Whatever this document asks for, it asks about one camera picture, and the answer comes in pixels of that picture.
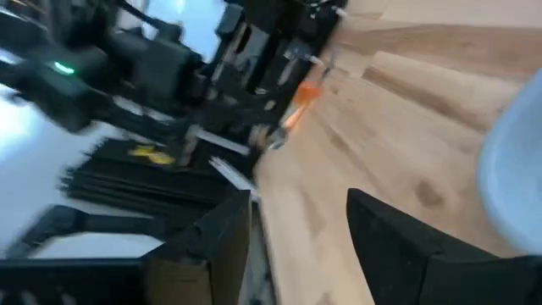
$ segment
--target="3d printer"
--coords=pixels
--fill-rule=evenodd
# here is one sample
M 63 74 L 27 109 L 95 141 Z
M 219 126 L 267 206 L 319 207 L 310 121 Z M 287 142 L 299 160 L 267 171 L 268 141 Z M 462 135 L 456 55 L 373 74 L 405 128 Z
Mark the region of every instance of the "3d printer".
M 338 22 L 336 10 L 346 1 L 228 1 L 216 29 L 221 42 L 209 63 L 180 42 L 181 25 L 151 18 L 125 1 L 21 3 L 25 5 L 9 8 L 15 14 L 0 14 L 4 25 L 0 47 L 23 59 L 0 67 L 0 82 L 15 89 L 13 100 L 34 103 L 71 133 L 79 134 L 100 121 L 145 137 L 167 162 L 138 166 L 186 183 L 174 190 L 146 186 L 153 196 L 167 193 L 176 202 L 160 205 L 139 195 L 112 200 L 111 189 L 104 191 L 111 185 L 115 190 L 128 186 L 141 190 L 134 181 L 127 184 L 115 177 L 105 186 L 96 171 L 82 175 L 80 180 L 91 188 L 70 189 L 71 195 L 92 199 L 99 195 L 104 204 L 156 218 L 121 221 L 53 208 L 54 217 L 41 219 L 47 229 L 34 230 L 43 229 L 44 223 L 38 222 L 12 248 L 13 257 L 24 257 L 50 236 L 80 230 L 148 234 L 166 243 L 130 261 L 3 261 L 0 275 L 9 280 L 0 286 L 6 300 L 18 303 L 12 296 L 32 291 L 44 303 L 59 303 L 69 295 L 78 304 L 167 304 L 181 298 L 187 304 L 234 304 L 246 259 L 250 196 L 219 177 L 208 166 L 208 158 L 220 156 L 250 177 L 261 153 L 285 140 L 281 118 Z M 141 28 L 116 29 L 120 8 L 158 33 L 149 39 Z M 135 106 L 127 108 L 116 97 Z M 155 119 L 149 112 L 165 114 L 165 119 Z M 111 153 L 100 159 L 128 169 L 126 164 L 135 161 L 125 156 L 141 146 L 130 141 L 113 144 Z M 212 191 L 202 191 L 208 186 Z M 81 287 L 83 280 L 92 287 Z

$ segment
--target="black cable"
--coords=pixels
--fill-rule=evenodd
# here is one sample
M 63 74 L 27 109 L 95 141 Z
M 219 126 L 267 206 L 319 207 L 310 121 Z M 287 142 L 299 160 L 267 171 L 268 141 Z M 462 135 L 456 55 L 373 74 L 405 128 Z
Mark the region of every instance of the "black cable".
M 117 4 L 120 8 L 125 10 L 126 12 L 134 15 L 136 18 L 141 19 L 144 22 L 147 22 L 149 25 L 159 29 L 162 25 L 162 21 L 160 19 L 153 18 L 139 9 L 135 8 L 133 5 L 127 3 L 125 0 L 117 0 Z

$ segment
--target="wooden table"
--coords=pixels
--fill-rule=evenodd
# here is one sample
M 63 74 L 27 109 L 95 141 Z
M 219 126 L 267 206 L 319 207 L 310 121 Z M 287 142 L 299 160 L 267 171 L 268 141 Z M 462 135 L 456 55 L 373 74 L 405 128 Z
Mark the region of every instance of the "wooden table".
M 542 2 L 350 0 L 347 12 L 324 95 L 257 172 L 284 305 L 373 303 L 346 222 L 350 187 L 517 254 L 477 198 L 476 170 L 484 135 L 542 67 Z

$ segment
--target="black plastic part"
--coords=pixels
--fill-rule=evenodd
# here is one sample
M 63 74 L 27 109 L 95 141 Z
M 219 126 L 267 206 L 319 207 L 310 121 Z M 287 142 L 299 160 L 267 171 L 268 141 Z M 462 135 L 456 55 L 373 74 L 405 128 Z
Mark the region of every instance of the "black plastic part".
M 115 193 L 120 195 L 122 192 L 125 192 L 125 195 L 131 194 L 134 198 L 136 198 L 138 194 L 145 195 L 141 199 L 145 198 L 146 196 L 149 196 L 149 198 L 155 196 L 155 199 L 166 198 L 171 199 L 172 201 L 177 199 L 179 200 L 179 204 L 183 202 L 193 202 L 193 205 L 207 205 L 211 207 L 216 204 L 216 201 L 213 199 L 208 201 L 206 201 L 205 198 L 202 198 L 203 200 L 200 199 L 199 201 L 188 199 L 190 197 L 190 193 L 187 195 L 187 193 L 182 192 L 182 190 L 177 191 L 175 189 L 170 190 L 165 187 L 161 189 L 158 186 L 137 185 L 134 183 L 134 181 L 115 180 L 111 179 L 111 177 L 107 177 L 106 175 L 100 175 L 95 172 L 85 173 L 82 170 L 78 171 L 76 175 L 66 175 L 62 178 L 62 182 L 66 186 L 71 187 L 70 183 L 72 183 L 74 179 L 77 179 L 78 186 L 87 189 L 88 191 L 107 190 L 111 195 Z
M 289 42 L 286 40 L 283 40 L 279 44 L 279 48 L 277 50 L 277 54 L 284 54 L 286 48 L 288 47 Z M 284 69 L 286 65 L 290 62 L 290 60 L 284 56 L 275 56 L 273 58 L 273 61 L 269 65 L 269 67 L 272 67 L 272 69 L 268 69 L 268 71 L 265 73 L 265 76 L 263 77 L 261 86 L 263 88 L 273 88 L 277 84 L 277 80 L 280 78 L 282 73 L 284 72 Z
M 182 35 L 182 27 L 163 22 L 158 29 L 155 39 L 158 38 L 168 42 L 178 42 Z
M 118 12 L 115 3 L 107 0 L 92 5 L 56 0 L 39 6 L 47 9 L 43 19 L 51 38 L 69 48 L 99 44 L 114 25 Z
M 159 219 L 93 215 L 66 206 L 52 206 L 6 251 L 6 258 L 28 258 L 54 237 L 74 233 L 139 234 L 165 240 L 180 229 Z
M 215 33 L 223 40 L 232 38 L 244 17 L 243 7 L 236 4 L 229 4 L 226 6 L 226 10 L 222 15 L 222 19 L 220 20 Z
M 243 89 L 241 82 L 242 74 L 239 70 L 233 64 L 224 63 L 220 77 L 215 81 L 214 85 L 225 94 L 244 103 L 250 103 L 253 97 Z
M 245 9 L 246 18 L 268 33 L 276 30 L 280 16 L 291 8 L 287 5 L 288 2 L 276 0 L 227 0 L 227 2 L 241 5 Z
M 251 234 L 249 191 L 238 191 L 211 213 L 168 243 L 149 252 L 147 288 L 155 304 L 205 303 L 236 305 L 245 271 Z M 169 276 L 157 276 L 166 273 Z M 208 285 L 197 285 L 197 282 Z M 168 291 L 167 302 L 158 291 Z
M 97 115 L 97 118 L 105 123 L 162 144 L 166 143 L 174 134 L 171 126 L 134 114 L 114 103 L 110 103 L 106 110 Z
M 376 305 L 542 302 L 540 258 L 499 259 L 359 190 L 347 217 Z
M 297 58 L 304 58 L 305 60 L 308 60 L 314 54 L 311 47 L 300 38 L 292 39 L 287 50 Z
M 194 207 L 194 202 L 178 200 L 164 202 L 141 197 L 124 190 L 112 190 L 109 187 L 78 186 L 74 182 L 64 190 L 66 196 L 83 201 L 145 213 L 175 222 L 180 228 L 190 225 L 206 214 L 208 206 Z
M 142 258 L 0 260 L 3 303 L 236 305 L 250 229 L 250 192 L 240 191 Z
M 135 69 L 134 63 L 147 47 L 148 40 L 143 36 L 141 27 L 109 33 L 101 45 L 105 53 L 115 62 L 124 79 L 131 79 Z
M 318 37 L 318 20 L 305 14 L 299 19 L 297 33 L 302 39 L 313 40 Z
M 247 25 L 242 35 L 234 65 L 243 75 L 238 85 L 250 93 L 260 83 L 263 72 L 271 63 L 279 35 L 260 30 L 255 25 Z
M 114 79 L 107 55 L 96 47 L 69 52 L 49 46 L 38 51 L 36 61 L 5 67 L 9 68 L 4 71 L 9 72 L 7 85 L 21 91 L 67 131 L 84 130 L 113 103 L 109 95 L 96 89 L 109 87 L 109 80 Z
M 191 98 L 201 99 L 205 97 L 207 92 L 208 81 L 204 75 L 194 75 L 188 84 L 186 95 Z
M 137 64 L 135 83 L 157 97 L 173 99 L 179 85 L 189 80 L 188 76 L 199 61 L 201 56 L 188 47 L 155 39 L 149 42 Z

